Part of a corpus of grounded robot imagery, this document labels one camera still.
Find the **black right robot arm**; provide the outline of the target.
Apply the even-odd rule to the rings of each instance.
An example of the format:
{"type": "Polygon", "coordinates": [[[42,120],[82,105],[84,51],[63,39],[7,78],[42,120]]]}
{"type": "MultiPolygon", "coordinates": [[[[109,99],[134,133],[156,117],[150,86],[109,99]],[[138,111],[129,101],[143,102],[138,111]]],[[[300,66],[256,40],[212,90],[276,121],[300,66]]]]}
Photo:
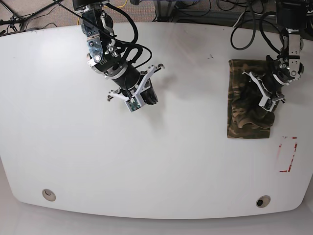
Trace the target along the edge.
{"type": "Polygon", "coordinates": [[[74,0],[72,3],[73,9],[81,13],[82,32],[89,48],[89,67],[118,86],[117,90],[109,92],[108,100],[123,99],[132,111],[145,104],[157,104],[158,98],[147,71],[138,71],[133,66],[142,55],[143,47],[137,45],[138,30],[132,18],[107,0],[74,0]],[[122,14],[131,24],[134,38],[130,42],[116,39],[113,20],[104,6],[122,14]]]}

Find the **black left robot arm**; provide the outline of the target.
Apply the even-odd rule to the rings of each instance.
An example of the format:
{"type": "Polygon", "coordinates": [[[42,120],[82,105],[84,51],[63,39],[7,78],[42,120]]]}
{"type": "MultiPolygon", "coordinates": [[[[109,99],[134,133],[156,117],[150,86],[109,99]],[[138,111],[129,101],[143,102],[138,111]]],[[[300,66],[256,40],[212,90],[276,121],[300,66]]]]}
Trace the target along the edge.
{"type": "Polygon", "coordinates": [[[304,65],[300,62],[300,52],[303,48],[303,39],[300,31],[307,28],[307,13],[311,5],[310,0],[277,0],[276,11],[266,12],[259,19],[252,10],[252,5],[247,2],[252,13],[253,32],[249,43],[245,47],[236,47],[233,44],[233,34],[230,36],[231,46],[236,50],[249,48],[256,35],[256,24],[267,45],[277,53],[277,58],[266,57],[268,72],[266,75],[251,75],[263,96],[270,99],[282,99],[281,88],[293,81],[299,80],[304,72],[304,65]],[[268,16],[276,18],[280,27],[279,39],[282,43],[280,49],[276,48],[266,36],[263,23],[268,16]]]}

